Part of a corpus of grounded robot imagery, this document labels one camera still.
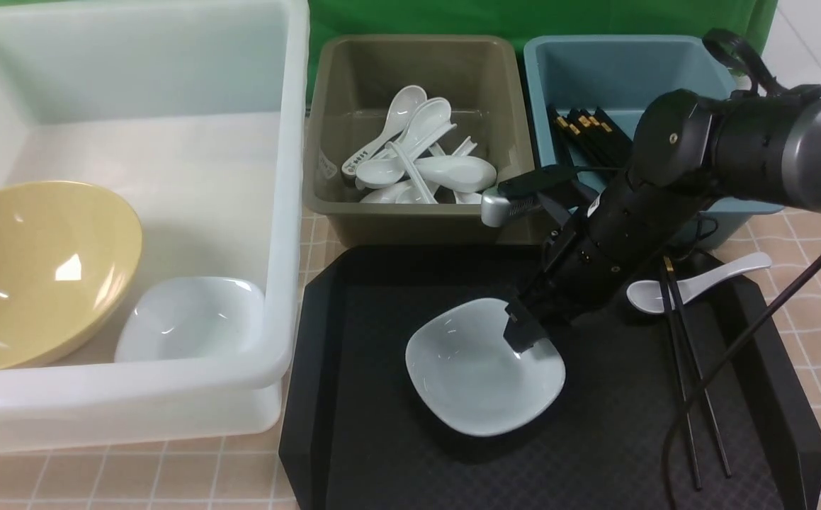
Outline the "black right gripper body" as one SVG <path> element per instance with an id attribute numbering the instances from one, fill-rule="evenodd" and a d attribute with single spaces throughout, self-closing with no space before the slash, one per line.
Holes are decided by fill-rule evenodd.
<path id="1" fill-rule="evenodd" d="M 518 291 L 517 326 L 571 322 L 600 310 L 714 200 L 708 188 L 618 175 L 544 242 L 533 280 Z"/>

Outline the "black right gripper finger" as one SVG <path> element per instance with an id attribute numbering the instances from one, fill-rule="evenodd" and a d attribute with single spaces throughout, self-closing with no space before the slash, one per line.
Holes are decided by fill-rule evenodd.
<path id="1" fill-rule="evenodd" d="M 508 320 L 504 329 L 504 339 L 515 353 L 529 351 L 538 342 L 548 338 L 537 317 L 521 301 L 509 301 L 505 313 Z"/>

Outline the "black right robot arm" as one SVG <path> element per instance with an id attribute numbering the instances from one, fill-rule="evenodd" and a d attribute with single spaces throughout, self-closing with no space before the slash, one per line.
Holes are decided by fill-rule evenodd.
<path id="1" fill-rule="evenodd" d="M 783 87 L 736 33 L 712 29 L 708 54 L 744 72 L 751 87 L 727 99 L 678 89 L 640 117 L 627 164 L 594 199 L 575 184 L 582 169 L 550 165 L 534 184 L 501 185 L 509 199 L 528 191 L 560 224 L 532 280 L 506 307 L 505 341 L 518 353 L 600 310 L 659 258 L 669 240 L 726 197 L 821 213 L 821 85 Z"/>

